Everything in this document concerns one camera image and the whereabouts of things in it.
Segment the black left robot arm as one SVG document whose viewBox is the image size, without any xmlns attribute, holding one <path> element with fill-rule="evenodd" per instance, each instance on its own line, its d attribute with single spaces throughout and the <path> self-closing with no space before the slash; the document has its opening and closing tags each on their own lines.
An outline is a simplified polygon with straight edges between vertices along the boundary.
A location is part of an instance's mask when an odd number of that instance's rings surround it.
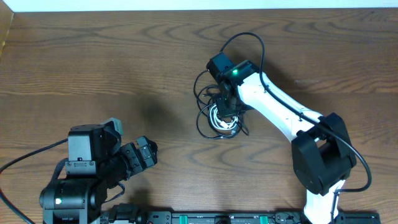
<svg viewBox="0 0 398 224">
<path fill-rule="evenodd" d="M 40 194 L 44 223 L 91 223 L 108 202 L 108 189 L 156 165 L 158 146 L 145 136 L 122 144 L 120 124 L 108 121 L 72 127 L 68 157 Z"/>
</svg>

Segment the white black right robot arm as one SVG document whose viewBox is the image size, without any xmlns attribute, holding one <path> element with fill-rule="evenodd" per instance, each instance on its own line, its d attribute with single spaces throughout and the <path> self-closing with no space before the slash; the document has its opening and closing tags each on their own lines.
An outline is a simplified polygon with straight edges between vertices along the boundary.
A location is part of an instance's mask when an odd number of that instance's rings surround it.
<svg viewBox="0 0 398 224">
<path fill-rule="evenodd" d="M 249 60 L 236 65 L 220 52 L 206 69 L 221 89 L 217 102 L 220 116 L 252 108 L 289 140 L 295 175 L 307 190 L 304 215 L 311 223 L 331 223 L 338 216 L 334 193 L 356 165 L 343 119 L 301 105 Z"/>
</svg>

